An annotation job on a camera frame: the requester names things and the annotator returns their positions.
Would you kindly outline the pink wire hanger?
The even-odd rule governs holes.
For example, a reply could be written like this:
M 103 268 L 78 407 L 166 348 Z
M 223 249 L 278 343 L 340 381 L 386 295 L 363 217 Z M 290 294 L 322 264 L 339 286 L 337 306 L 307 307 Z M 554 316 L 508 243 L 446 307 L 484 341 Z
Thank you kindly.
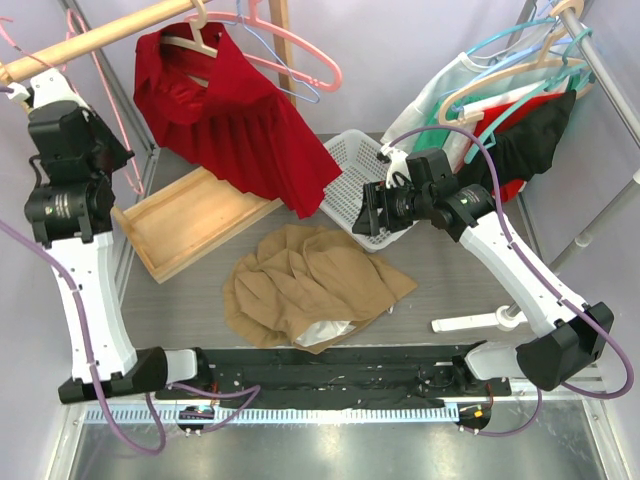
M 76 27 L 73 25 L 73 22 L 76 21 L 79 24 L 80 29 L 82 30 L 83 33 L 87 33 L 88 32 L 88 27 L 85 23 L 85 21 L 81 18 L 80 14 L 77 13 L 76 11 L 74 11 L 71 8 L 68 8 L 66 10 L 66 22 L 67 22 L 67 32 L 66 32 L 66 40 L 70 40 L 71 38 L 75 37 L 78 35 L 78 31 L 76 29 Z M 50 64 L 48 62 L 44 62 L 42 61 L 40 58 L 36 57 L 35 55 L 29 53 L 28 51 L 25 51 L 24 49 L 22 49 L 12 38 L 11 36 L 8 34 L 8 32 L 5 30 L 4 28 L 4 23 L 12 23 L 13 20 L 8 18 L 8 17 L 1 17 L 1 38 L 4 39 L 10 47 L 12 47 L 13 49 L 15 49 L 18 53 L 22 54 L 25 57 L 34 59 L 36 62 L 47 66 L 47 67 L 54 67 L 53 64 Z M 129 142 L 129 137 L 128 134 L 126 132 L 124 123 L 122 121 L 121 118 L 121 114 L 119 111 L 119 107 L 116 105 L 116 101 L 113 95 L 113 92 L 111 90 L 111 87 L 109 86 L 109 83 L 107 81 L 107 77 L 105 75 L 105 72 L 103 70 L 103 67 L 101 66 L 97 54 L 92 51 L 90 53 L 93 63 L 98 71 L 99 77 L 101 79 L 103 88 L 105 90 L 105 93 L 107 95 L 107 98 L 109 100 L 109 103 L 111 105 L 111 108 L 113 110 L 114 116 L 116 118 L 118 127 L 120 129 L 121 132 L 121 136 L 122 139 L 124 140 L 124 145 L 125 147 L 130 150 L 131 149 L 131 144 Z M 128 170 L 124 170 L 124 174 L 125 177 L 127 179 L 127 182 L 129 183 L 129 186 L 131 187 L 132 191 L 136 194 L 145 194 L 145 186 L 144 186 L 144 182 L 142 180 L 142 176 L 140 174 L 138 165 L 137 165 L 137 161 L 135 157 L 131 158 L 131 164 L 133 166 L 133 173 L 135 175 L 135 179 L 132 179 L 132 177 L 129 174 Z

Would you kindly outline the red skirt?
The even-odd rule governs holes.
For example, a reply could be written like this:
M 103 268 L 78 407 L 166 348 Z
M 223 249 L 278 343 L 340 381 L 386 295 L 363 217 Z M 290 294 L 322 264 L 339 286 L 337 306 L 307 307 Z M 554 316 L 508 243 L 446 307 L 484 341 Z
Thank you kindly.
M 155 142 L 243 193 L 313 215 L 341 169 L 296 108 L 260 73 L 223 24 L 202 30 L 210 57 L 163 43 L 186 23 L 141 36 L 133 99 Z

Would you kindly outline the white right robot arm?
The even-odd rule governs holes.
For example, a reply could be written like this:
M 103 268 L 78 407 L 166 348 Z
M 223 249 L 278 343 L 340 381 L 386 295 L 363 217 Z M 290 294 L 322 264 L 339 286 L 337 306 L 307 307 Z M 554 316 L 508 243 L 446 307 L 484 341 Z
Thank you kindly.
M 586 303 L 528 246 L 519 245 L 489 191 L 478 184 L 460 186 L 441 149 L 407 154 L 385 146 L 377 157 L 388 165 L 387 177 L 364 185 L 353 233 L 376 236 L 430 221 L 482 262 L 535 335 L 520 345 L 485 342 L 473 348 L 451 371 L 457 391 L 472 395 L 488 379 L 518 374 L 552 391 L 600 357 L 613 312 L 603 302 Z

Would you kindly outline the tan cloth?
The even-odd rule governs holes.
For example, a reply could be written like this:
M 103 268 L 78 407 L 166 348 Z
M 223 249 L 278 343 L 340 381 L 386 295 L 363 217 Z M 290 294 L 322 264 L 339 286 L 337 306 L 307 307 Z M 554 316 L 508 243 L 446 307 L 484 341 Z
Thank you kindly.
M 225 321 L 256 348 L 319 354 L 416 287 L 342 230 L 288 224 L 235 264 L 223 287 Z

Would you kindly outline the beige plastic hanger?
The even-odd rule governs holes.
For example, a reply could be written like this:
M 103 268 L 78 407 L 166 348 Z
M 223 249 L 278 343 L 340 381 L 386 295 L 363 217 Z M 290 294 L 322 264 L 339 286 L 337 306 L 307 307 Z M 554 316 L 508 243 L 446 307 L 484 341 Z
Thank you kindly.
M 187 20 L 191 30 L 191 39 L 185 39 L 182 37 L 163 35 L 160 43 L 165 45 L 171 45 L 180 47 L 182 49 L 191 50 L 201 55 L 205 55 L 215 59 L 218 55 L 218 51 L 215 48 L 208 46 L 201 35 L 201 30 L 208 23 L 208 13 L 205 7 L 205 2 L 202 0 L 191 0 L 191 4 L 196 10 L 197 16 L 195 19 Z

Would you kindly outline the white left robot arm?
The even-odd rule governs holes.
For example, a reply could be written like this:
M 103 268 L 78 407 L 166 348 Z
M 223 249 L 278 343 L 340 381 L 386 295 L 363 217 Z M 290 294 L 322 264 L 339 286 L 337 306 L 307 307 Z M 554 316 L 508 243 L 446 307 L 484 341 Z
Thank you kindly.
M 36 183 L 24 213 L 37 251 L 52 263 L 72 347 L 60 401 L 153 393 L 175 383 L 190 398 L 205 397 L 213 375 L 201 349 L 135 349 L 124 325 L 111 263 L 111 177 L 132 151 L 72 100 L 37 107 L 28 119 Z

